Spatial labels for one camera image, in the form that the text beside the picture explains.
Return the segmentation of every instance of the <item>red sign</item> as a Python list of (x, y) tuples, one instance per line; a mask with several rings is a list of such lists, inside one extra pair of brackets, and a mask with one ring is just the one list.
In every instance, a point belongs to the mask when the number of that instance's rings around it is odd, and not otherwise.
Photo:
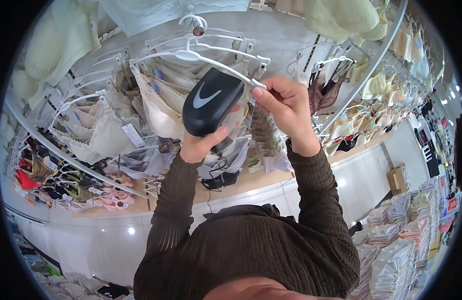
[(449, 123), (448, 123), (446, 117), (443, 117), (441, 119), (441, 125), (443, 126), (444, 129), (446, 129), (449, 126)]
[(457, 199), (453, 198), (447, 203), (447, 211), (453, 210), (457, 207)]

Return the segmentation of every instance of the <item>brown lace bra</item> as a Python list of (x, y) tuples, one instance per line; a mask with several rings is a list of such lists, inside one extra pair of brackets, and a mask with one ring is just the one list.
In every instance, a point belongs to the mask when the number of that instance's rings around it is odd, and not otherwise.
[[(350, 67), (350, 64), (346, 64), (341, 70), (336, 72), (336, 74), (343, 74), (343, 69), (346, 69), (348, 66)], [(339, 89), (346, 79), (346, 76), (342, 75), (337, 82), (330, 79), (326, 86), (319, 87), (317, 81), (320, 72), (321, 70), (317, 73), (312, 73), (309, 79), (308, 96), (311, 116), (321, 109), (332, 106), (336, 102)]]

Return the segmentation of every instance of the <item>brown knit sweater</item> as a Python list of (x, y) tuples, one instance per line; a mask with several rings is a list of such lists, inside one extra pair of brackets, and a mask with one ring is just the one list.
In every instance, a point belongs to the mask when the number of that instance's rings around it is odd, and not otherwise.
[(302, 294), (345, 298), (359, 278), (336, 181), (323, 150), (288, 157), (296, 173), (299, 223), (270, 205), (237, 205), (211, 214), (189, 235), (197, 167), (176, 155), (151, 219), (134, 279), (137, 300), (201, 300), (233, 279), (267, 277)]

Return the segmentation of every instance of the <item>woman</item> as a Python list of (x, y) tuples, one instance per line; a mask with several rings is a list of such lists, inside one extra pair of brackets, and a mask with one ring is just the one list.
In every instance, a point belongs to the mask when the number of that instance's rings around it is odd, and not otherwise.
[(256, 87), (252, 95), (289, 136), (288, 157), (301, 196), (299, 222), (270, 204), (237, 205), (211, 213), (190, 236), (197, 167), (228, 129), (202, 138), (186, 133), (151, 219), (146, 254), (135, 274), (137, 300), (345, 298), (357, 283), (358, 253), (312, 130), (307, 89), (278, 76), (262, 82), (272, 93)]

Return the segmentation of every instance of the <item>red bra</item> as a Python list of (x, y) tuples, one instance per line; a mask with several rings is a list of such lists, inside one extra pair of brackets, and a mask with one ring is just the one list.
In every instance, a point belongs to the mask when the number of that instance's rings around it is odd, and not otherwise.
[(19, 186), (25, 191), (41, 186), (38, 183), (35, 183), (34, 181), (32, 181), (30, 177), (28, 177), (28, 175), (26, 175), (20, 169), (16, 169), (15, 172), (17, 173), (17, 175), (14, 175), (14, 177), (16, 178), (16, 181), (18, 182)]

